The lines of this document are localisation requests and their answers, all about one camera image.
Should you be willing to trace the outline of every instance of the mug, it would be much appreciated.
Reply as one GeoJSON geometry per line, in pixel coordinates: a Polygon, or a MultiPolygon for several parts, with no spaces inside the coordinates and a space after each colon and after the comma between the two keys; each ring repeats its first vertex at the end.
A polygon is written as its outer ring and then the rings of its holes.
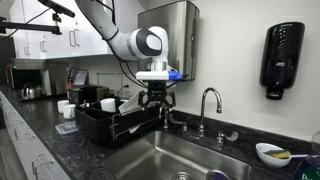
{"type": "Polygon", "coordinates": [[[114,98],[103,99],[100,104],[103,111],[116,112],[116,100],[114,98]]]}
{"type": "Polygon", "coordinates": [[[63,107],[65,105],[68,105],[68,104],[70,104],[69,100],[58,101],[58,111],[59,111],[59,113],[63,113],[63,107]]]}
{"type": "Polygon", "coordinates": [[[74,118],[74,108],[76,107],[75,104],[69,104],[69,105],[65,105],[63,107],[63,117],[65,119],[71,119],[74,118]]]}

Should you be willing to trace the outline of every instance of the lower cabinet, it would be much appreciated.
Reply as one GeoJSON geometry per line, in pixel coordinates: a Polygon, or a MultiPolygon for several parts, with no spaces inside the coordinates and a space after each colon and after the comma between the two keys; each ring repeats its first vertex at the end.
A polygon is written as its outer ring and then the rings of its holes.
{"type": "Polygon", "coordinates": [[[0,92],[4,121],[29,180],[68,180],[66,172],[0,92]]]}

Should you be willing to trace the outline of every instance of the white bowl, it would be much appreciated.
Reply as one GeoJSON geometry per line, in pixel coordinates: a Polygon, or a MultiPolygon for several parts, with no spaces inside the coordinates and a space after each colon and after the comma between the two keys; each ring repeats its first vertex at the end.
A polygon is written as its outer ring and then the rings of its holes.
{"type": "Polygon", "coordinates": [[[288,165],[291,160],[291,157],[289,157],[288,159],[278,159],[278,158],[274,158],[269,155],[266,155],[265,152],[270,150],[283,150],[281,147],[278,147],[272,144],[258,143],[256,145],[256,149],[257,149],[257,154],[261,159],[261,161],[271,167],[281,168],[283,166],[288,165]]]}

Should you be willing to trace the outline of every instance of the black granite countertop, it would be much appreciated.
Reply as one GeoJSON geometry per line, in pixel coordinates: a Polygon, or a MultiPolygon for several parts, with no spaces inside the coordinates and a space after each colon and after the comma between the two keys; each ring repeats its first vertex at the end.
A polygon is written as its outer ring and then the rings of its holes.
{"type": "MultiPolygon", "coordinates": [[[[55,126],[72,121],[72,119],[65,120],[63,115],[58,113],[57,101],[61,98],[19,103],[20,91],[14,91],[7,86],[0,86],[0,91],[34,130],[71,179],[82,180],[93,179],[93,177],[96,179],[95,174],[101,170],[103,159],[116,151],[92,142],[79,131],[67,135],[59,134],[55,126]]],[[[178,120],[186,119],[191,127],[199,119],[197,116],[177,111],[174,112],[174,116],[178,120]]],[[[227,142],[222,149],[215,150],[251,165],[259,174],[258,180],[291,180],[302,159],[292,159],[289,165],[283,168],[271,168],[260,161],[256,155],[255,144],[259,142],[275,144],[289,149],[292,154],[308,154],[312,149],[311,144],[306,141],[221,121],[205,119],[205,127],[208,127],[206,134],[208,137],[216,137],[214,132],[221,131],[230,135],[232,131],[237,131],[239,133],[237,141],[227,142]]],[[[169,133],[182,137],[181,131],[176,128],[170,129],[169,133]]]]}

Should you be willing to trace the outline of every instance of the dish drying rack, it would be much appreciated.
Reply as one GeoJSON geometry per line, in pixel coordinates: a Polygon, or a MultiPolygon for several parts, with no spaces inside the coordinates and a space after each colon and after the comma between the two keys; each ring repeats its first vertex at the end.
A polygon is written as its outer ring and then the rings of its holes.
{"type": "Polygon", "coordinates": [[[148,107],[146,111],[138,108],[121,114],[103,111],[100,103],[96,103],[90,108],[77,107],[75,119],[77,128],[85,136],[97,144],[107,144],[110,147],[118,147],[161,124],[158,105],[148,107]]]}

